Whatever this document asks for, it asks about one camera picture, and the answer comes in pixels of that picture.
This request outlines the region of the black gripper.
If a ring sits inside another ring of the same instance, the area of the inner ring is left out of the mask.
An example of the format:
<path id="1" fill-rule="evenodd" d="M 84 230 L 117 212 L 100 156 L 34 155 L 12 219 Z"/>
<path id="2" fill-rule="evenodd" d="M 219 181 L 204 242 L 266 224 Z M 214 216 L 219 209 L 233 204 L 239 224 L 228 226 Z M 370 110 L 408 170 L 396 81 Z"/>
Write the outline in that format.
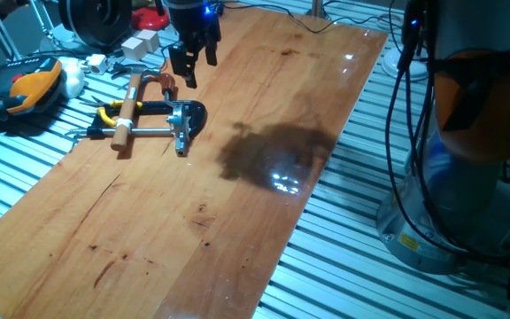
<path id="1" fill-rule="evenodd" d="M 205 48 L 207 64 L 217 66 L 219 16 L 208 0 L 166 0 L 166 8 L 179 35 L 179 42 L 168 47 L 173 72 L 184 79 L 188 88 L 195 89 L 196 56 L 187 49 Z"/>

